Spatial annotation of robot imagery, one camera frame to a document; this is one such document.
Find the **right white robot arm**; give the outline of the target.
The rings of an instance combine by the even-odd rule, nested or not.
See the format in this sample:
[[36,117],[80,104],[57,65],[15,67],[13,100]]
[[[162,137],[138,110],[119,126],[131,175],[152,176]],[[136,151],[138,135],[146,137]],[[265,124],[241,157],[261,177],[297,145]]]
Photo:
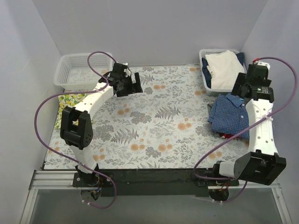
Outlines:
[[228,178],[271,185],[286,167],[286,159],[278,155],[272,130],[274,93],[268,79],[269,63],[258,61],[240,73],[232,94],[245,98],[249,125],[264,121],[249,130],[248,152],[234,162],[218,161],[213,166],[212,182],[222,185]]

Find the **blue checkered long sleeve shirt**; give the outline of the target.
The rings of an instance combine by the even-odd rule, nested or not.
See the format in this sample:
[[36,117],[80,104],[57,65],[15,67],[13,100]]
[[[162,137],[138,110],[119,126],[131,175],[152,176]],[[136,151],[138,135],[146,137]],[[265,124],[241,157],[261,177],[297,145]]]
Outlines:
[[249,127],[245,102],[230,93],[219,95],[214,101],[208,122],[214,133],[235,135]]

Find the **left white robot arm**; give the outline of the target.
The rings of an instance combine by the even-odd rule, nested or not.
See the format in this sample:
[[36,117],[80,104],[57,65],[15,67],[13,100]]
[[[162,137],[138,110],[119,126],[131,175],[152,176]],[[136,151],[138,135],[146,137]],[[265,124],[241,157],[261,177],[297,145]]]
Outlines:
[[138,72],[132,73],[126,63],[115,63],[113,69],[98,80],[95,92],[88,94],[73,107],[65,107],[62,111],[60,137],[71,147],[78,161],[76,170],[80,180],[93,187],[99,183],[99,170],[89,147],[93,139],[92,118],[100,107],[114,95],[126,97],[130,94],[142,93],[141,80]]

